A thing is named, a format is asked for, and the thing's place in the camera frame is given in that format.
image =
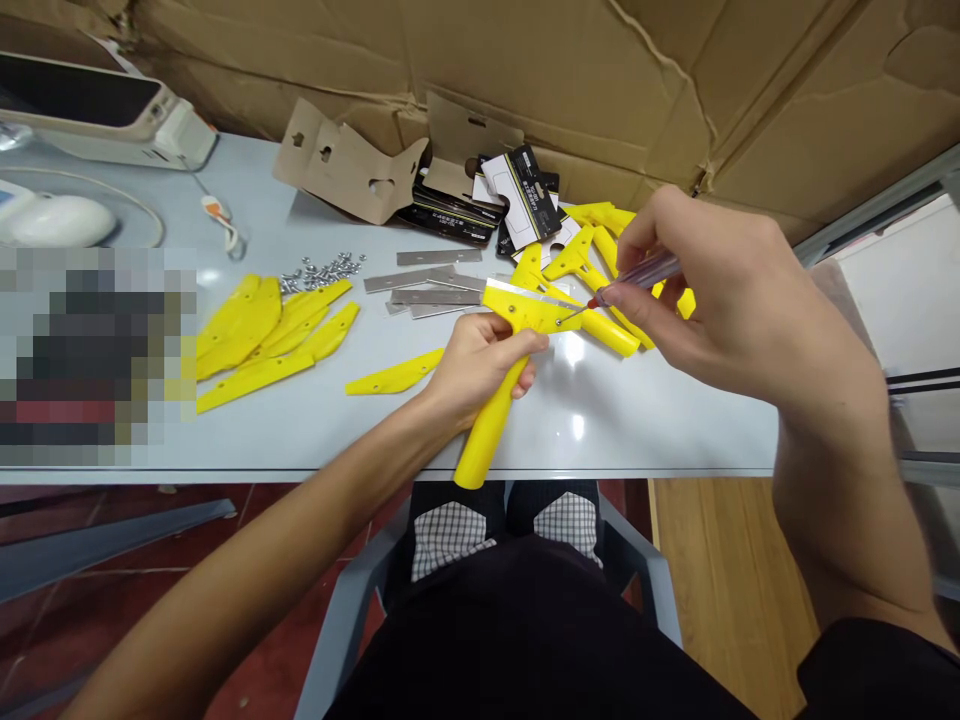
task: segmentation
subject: gray chair leg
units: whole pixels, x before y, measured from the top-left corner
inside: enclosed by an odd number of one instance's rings
[[[326,715],[353,672],[370,596],[374,589],[383,592],[390,561],[407,530],[409,513],[407,500],[337,578],[294,720],[317,720]]]
[[[637,573],[643,591],[644,617],[653,621],[660,632],[682,650],[680,619],[667,559],[602,495],[600,517],[605,523],[604,571],[608,577],[612,577],[610,573],[623,575],[625,568],[632,568]]]
[[[234,512],[217,500],[0,547],[0,603]]]

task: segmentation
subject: cable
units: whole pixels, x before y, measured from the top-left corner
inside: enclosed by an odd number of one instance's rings
[[[137,198],[135,198],[133,195],[130,195],[129,193],[125,193],[123,190],[120,190],[119,188],[115,188],[113,185],[109,185],[108,183],[105,183],[101,180],[95,180],[94,178],[87,177],[86,175],[69,173],[64,170],[48,170],[47,168],[0,167],[0,172],[38,172],[38,173],[46,173],[48,175],[62,175],[64,177],[75,178],[77,180],[86,180],[87,182],[91,182],[94,185],[99,185],[102,188],[106,188],[107,190],[115,192],[117,195],[120,195],[121,197],[125,197],[134,205],[138,205],[140,209],[143,210],[145,213],[147,213],[147,215],[152,217],[153,221],[157,224],[157,237],[154,239],[152,243],[150,243],[149,245],[145,245],[144,247],[147,247],[147,248],[160,247],[160,243],[163,242],[163,235],[164,235],[163,220],[160,219],[160,216],[157,215],[156,211],[154,211],[153,208],[151,208],[149,205],[145,204],[141,200],[138,200]]]

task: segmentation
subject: screwdriver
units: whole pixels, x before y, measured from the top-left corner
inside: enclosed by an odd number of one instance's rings
[[[631,268],[614,280],[614,283],[636,285],[644,290],[649,290],[661,280],[671,278],[674,275],[677,275],[679,272],[680,261],[677,259],[677,256],[672,252],[665,250],[657,255],[654,255],[653,257],[646,258],[637,263],[635,267]],[[577,310],[575,313],[568,315],[566,318],[564,318],[563,322],[566,322],[574,315],[579,315],[584,310],[596,310],[598,307],[610,307],[610,303],[603,299],[603,291],[608,287],[610,287],[610,285],[597,290],[597,294],[594,295],[586,305]]]

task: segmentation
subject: mouse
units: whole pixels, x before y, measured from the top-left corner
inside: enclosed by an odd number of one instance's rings
[[[9,221],[7,234],[20,246],[90,247],[116,227],[113,213],[100,203],[75,195],[38,195]]]

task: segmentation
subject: checkered pattern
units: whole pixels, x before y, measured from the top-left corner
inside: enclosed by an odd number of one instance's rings
[[[487,519],[458,502],[448,502],[423,513],[413,521],[413,531],[416,538],[413,582],[497,544],[493,538],[484,540]]]
[[[564,493],[533,519],[533,531],[547,540],[570,543],[603,567],[594,552],[597,546],[597,508],[585,497]]]

